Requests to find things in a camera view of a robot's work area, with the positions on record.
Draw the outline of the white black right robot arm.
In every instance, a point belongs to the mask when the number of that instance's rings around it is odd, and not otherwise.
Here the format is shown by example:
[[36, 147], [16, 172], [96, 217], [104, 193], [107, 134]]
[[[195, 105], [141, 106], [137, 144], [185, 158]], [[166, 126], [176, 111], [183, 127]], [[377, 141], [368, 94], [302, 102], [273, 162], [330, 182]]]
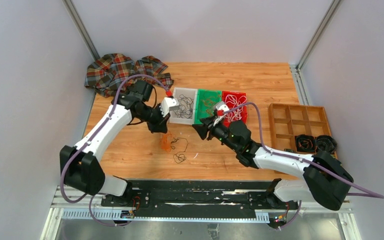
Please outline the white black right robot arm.
[[299, 154], [268, 147], [252, 140], [252, 132], [240, 120], [224, 126], [213, 116], [192, 127], [202, 140], [216, 138], [233, 150], [245, 167], [275, 170], [298, 178], [279, 180], [265, 195], [271, 208], [277, 209], [292, 200], [313, 200], [326, 209], [337, 211], [351, 188], [347, 182], [354, 181], [341, 162], [328, 152]]

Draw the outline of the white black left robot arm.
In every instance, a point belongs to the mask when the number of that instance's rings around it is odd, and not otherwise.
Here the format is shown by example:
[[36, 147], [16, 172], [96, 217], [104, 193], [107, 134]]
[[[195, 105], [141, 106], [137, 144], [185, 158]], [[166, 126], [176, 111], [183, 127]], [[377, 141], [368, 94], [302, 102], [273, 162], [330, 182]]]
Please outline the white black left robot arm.
[[75, 145], [65, 145], [59, 153], [60, 192], [71, 204], [87, 195], [103, 194], [112, 196], [120, 206], [129, 206], [133, 199], [133, 184], [123, 178], [104, 173], [100, 161], [118, 135], [133, 119], [146, 123], [151, 133], [167, 133], [167, 122], [171, 112], [179, 107], [172, 92], [165, 87], [165, 98], [151, 107], [146, 105], [154, 86], [144, 80], [137, 80], [122, 87], [124, 80], [115, 92], [112, 104], [97, 125]]

